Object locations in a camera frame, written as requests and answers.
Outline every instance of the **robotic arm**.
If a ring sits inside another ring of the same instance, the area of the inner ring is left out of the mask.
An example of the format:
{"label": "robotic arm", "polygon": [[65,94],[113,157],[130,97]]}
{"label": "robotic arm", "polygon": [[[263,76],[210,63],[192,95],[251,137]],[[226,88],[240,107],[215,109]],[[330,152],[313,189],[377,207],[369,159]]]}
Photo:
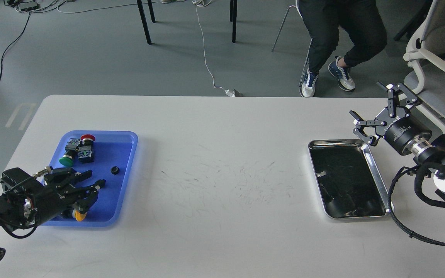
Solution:
{"label": "robotic arm", "polygon": [[[44,176],[44,185],[36,180],[40,176]],[[6,170],[0,180],[0,227],[10,236],[23,239],[58,215],[83,220],[105,185],[105,180],[98,180],[90,186],[76,187],[91,176],[90,170],[78,173],[73,168],[46,167],[33,176],[20,168]],[[16,229],[31,231],[18,236],[13,233]],[[0,248],[0,260],[4,255],[5,249]]]}
{"label": "robotic arm", "polygon": [[[413,160],[417,166],[410,168],[407,172],[416,172],[416,195],[431,206],[445,208],[445,134],[429,142],[432,132],[414,118],[410,112],[411,108],[421,104],[421,100],[404,84],[388,85],[387,87],[381,83],[378,84],[383,89],[387,89],[387,107],[373,121],[365,121],[356,112],[350,111],[350,114],[355,118],[353,133],[370,146],[376,146],[382,137],[400,155],[413,154]],[[399,104],[399,95],[402,93],[406,95],[406,106]],[[374,128],[376,135],[367,135],[364,132],[366,127]],[[422,182],[425,176],[432,174],[437,187],[436,194],[442,201],[432,200],[422,193]],[[390,195],[399,177],[394,178]],[[410,237],[413,236],[413,231],[403,227],[402,229],[409,233]]]}

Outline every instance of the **black pants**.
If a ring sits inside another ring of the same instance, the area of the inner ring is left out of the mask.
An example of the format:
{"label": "black pants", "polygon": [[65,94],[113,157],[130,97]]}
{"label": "black pants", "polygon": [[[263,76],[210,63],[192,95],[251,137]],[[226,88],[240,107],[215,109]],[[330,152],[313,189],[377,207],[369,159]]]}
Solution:
{"label": "black pants", "polygon": [[298,8],[313,39],[309,53],[311,72],[318,72],[336,49],[339,25],[354,44],[344,55],[349,67],[370,60],[387,44],[375,0],[300,0]]}

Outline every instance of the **white table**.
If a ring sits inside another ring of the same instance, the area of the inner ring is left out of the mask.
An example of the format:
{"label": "white table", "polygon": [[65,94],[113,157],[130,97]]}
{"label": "white table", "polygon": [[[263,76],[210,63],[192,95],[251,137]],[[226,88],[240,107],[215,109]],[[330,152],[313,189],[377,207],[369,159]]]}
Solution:
{"label": "white table", "polygon": [[[23,240],[0,229],[0,277],[443,277],[444,247],[409,239],[389,217],[329,219],[319,200],[308,143],[355,138],[348,111],[370,119],[386,104],[48,97],[7,169],[42,169],[70,130],[133,131],[139,145],[125,202],[104,229],[39,227]],[[384,141],[371,150],[387,184],[413,165]],[[413,177],[393,200],[403,223],[445,241],[445,209],[418,200]]]}

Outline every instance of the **white chair armrest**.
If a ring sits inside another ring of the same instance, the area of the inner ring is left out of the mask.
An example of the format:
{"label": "white chair armrest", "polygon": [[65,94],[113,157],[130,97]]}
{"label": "white chair armrest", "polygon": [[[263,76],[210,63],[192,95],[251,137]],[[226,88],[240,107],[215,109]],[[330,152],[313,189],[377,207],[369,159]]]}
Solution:
{"label": "white chair armrest", "polygon": [[445,72],[445,61],[439,58],[434,53],[428,51],[427,49],[418,49],[418,51],[414,51],[411,53],[405,53],[403,55],[403,59],[405,61],[413,61],[416,59],[427,59],[429,62],[434,64],[436,67],[440,68],[440,70]]}

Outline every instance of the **blue sneaker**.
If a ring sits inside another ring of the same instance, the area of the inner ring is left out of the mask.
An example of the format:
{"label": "blue sneaker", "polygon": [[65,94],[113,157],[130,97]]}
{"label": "blue sneaker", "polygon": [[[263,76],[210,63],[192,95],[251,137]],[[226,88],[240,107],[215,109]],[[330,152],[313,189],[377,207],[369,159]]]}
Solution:
{"label": "blue sneaker", "polygon": [[309,69],[305,72],[304,81],[300,88],[302,97],[313,97],[315,93],[315,83],[317,82],[318,73],[312,73]]}
{"label": "blue sneaker", "polygon": [[336,56],[336,61],[329,64],[329,72],[338,80],[339,88],[347,92],[353,92],[356,86],[355,81],[350,76],[351,68],[338,67],[339,59],[341,59],[341,56]]}

